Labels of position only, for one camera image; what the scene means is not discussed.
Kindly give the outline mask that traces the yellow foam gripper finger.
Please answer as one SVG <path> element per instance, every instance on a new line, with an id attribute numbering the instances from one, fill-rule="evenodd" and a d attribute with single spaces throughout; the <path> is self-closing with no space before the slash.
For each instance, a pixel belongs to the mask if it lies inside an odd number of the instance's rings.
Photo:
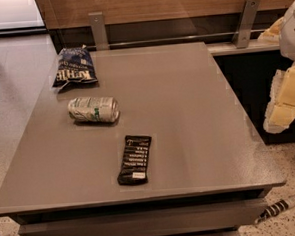
<path id="1" fill-rule="evenodd" d="M 265 111 L 263 129 L 267 133 L 282 133 L 295 120 L 295 62 L 287 70 L 277 70 Z"/>
<path id="2" fill-rule="evenodd" d="M 279 18 L 269 28 L 263 31 L 258 37 L 258 40 L 260 42 L 265 42 L 265 43 L 268 43 L 268 42 L 278 43 L 280 38 L 280 28 L 283 23 L 283 19 L 284 18 Z"/>

